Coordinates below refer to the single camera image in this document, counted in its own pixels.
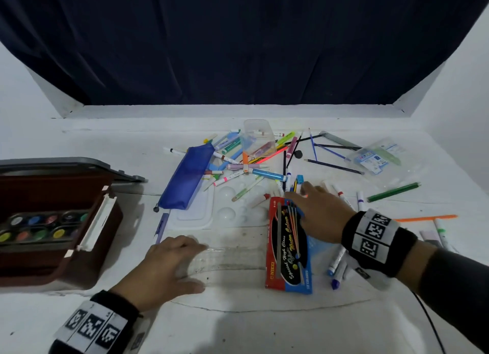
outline paint palette box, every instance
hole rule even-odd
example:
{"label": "paint palette box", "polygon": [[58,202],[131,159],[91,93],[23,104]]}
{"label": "paint palette box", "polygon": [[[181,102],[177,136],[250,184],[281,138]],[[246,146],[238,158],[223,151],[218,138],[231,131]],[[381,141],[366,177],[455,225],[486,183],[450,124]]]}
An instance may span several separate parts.
{"label": "paint palette box", "polygon": [[111,185],[144,181],[90,158],[0,161],[0,287],[92,288],[123,218]]}
{"label": "paint palette box", "polygon": [[272,197],[268,216],[265,287],[311,294],[313,283],[308,240],[300,225],[300,209],[288,199]]}

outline white tabletop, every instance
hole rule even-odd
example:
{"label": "white tabletop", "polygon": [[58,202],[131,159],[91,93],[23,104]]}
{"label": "white tabletop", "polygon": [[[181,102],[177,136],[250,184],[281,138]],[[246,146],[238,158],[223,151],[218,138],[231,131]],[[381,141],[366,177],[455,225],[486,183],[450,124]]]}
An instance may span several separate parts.
{"label": "white tabletop", "polygon": [[[374,202],[372,207],[394,218],[459,215],[446,221],[451,242],[461,254],[489,264],[489,198],[429,135],[414,130],[337,134],[362,146],[391,136],[418,154],[426,163],[419,178],[422,186]],[[2,352],[47,352],[53,333],[87,296],[110,288],[143,259],[161,217],[153,207],[181,159],[164,153],[162,147],[199,145],[209,134],[71,131],[65,135],[52,149],[39,147],[36,155],[96,158],[149,182],[116,189],[124,220],[92,290],[3,293]],[[308,141],[300,143],[299,149],[304,158],[314,157]],[[326,151],[317,149],[317,154],[319,160],[343,165],[340,158]],[[282,157],[271,162],[271,169],[281,172]],[[291,166],[294,173],[303,174],[313,184],[322,180],[338,184],[352,203],[357,190],[363,190],[365,196],[380,191],[360,175],[297,159]],[[407,227],[415,232],[435,229],[432,222],[409,223]],[[182,233],[211,247],[266,244],[266,227],[165,230],[167,236]],[[213,271],[196,277],[207,285],[204,294],[179,297],[153,312],[155,321],[141,353],[439,352],[421,307],[400,283],[381,293],[355,276],[333,291],[326,277],[314,276],[313,295],[302,296],[266,290],[264,270]],[[480,352],[431,314],[448,352]]]}

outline black sleeve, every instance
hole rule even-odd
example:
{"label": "black sleeve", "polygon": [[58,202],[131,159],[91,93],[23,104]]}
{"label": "black sleeve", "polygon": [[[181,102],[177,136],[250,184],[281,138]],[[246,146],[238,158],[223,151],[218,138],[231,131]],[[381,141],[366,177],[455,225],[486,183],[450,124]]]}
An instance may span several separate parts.
{"label": "black sleeve", "polygon": [[[115,340],[111,349],[108,351],[108,354],[122,354],[126,349],[126,345],[131,339],[132,327],[139,316],[138,309],[136,309],[134,305],[123,297],[104,290],[93,295],[90,301],[101,304],[104,307],[112,310],[114,313],[117,313],[123,318],[127,319],[126,326],[120,332],[119,337]],[[64,342],[54,340],[51,348],[49,349],[49,354],[80,354],[80,352],[66,345]]]}
{"label": "black sleeve", "polygon": [[489,266],[439,249],[423,273],[419,295],[472,344],[489,352]]}

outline palette well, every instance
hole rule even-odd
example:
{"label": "palette well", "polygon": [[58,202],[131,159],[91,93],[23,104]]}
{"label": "palette well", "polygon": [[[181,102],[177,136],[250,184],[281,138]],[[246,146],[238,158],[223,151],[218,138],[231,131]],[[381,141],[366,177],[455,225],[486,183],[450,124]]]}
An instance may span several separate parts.
{"label": "palette well", "polygon": [[17,213],[0,225],[0,252],[52,249],[72,241],[89,210]]}

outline clear plastic container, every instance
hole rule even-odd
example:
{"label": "clear plastic container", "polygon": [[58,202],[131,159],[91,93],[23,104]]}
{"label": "clear plastic container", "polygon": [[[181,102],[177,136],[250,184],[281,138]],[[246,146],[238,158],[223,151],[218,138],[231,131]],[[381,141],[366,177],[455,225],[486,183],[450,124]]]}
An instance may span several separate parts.
{"label": "clear plastic container", "polygon": [[380,188],[393,189],[419,178],[421,159],[397,144],[392,138],[376,141],[345,158],[351,168],[365,172],[365,177]]}
{"label": "clear plastic container", "polygon": [[243,152],[251,158],[268,157],[277,151],[275,136],[267,120],[246,120],[240,139]]}

